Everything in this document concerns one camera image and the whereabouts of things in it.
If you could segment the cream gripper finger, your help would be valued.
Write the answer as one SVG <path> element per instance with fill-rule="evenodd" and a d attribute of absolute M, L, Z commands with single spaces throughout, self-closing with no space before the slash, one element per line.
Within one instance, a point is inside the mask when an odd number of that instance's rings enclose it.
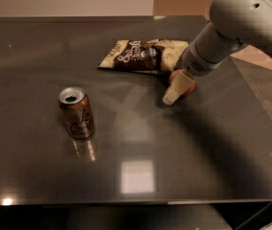
<path fill-rule="evenodd" d="M 191 94 L 195 89 L 194 76 L 187 70 L 179 69 L 171 73 L 169 84 L 163 102 L 167 105 L 174 104 L 179 98 Z"/>

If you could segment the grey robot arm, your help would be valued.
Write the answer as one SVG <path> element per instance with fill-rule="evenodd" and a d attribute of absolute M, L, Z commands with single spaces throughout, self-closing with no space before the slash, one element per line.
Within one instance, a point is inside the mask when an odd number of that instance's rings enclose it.
<path fill-rule="evenodd" d="M 231 54 L 251 45 L 272 58 L 272 0 L 213 0 L 210 22 L 182 54 L 163 102 L 176 102 Z"/>

